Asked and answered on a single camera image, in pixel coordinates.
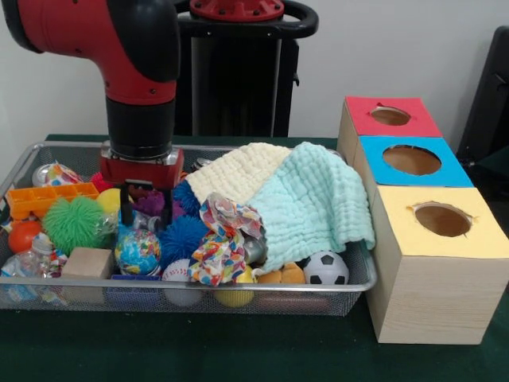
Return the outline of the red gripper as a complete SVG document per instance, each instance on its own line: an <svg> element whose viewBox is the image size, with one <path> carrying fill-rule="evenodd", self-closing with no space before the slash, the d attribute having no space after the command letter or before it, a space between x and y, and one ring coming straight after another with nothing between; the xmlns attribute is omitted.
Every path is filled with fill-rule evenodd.
<svg viewBox="0 0 509 382"><path fill-rule="evenodd" d="M184 151L173 148L163 158L149 161L135 161L116 156L110 147L102 147L100 151L100 173L103 180L110 183L137 183L152 185L155 189L163 189L164 208L161 211L161 230L165 231L173 222L173 191L180 180L184 166ZM134 223L128 187L120 188L120 220L124 226Z"/></svg>

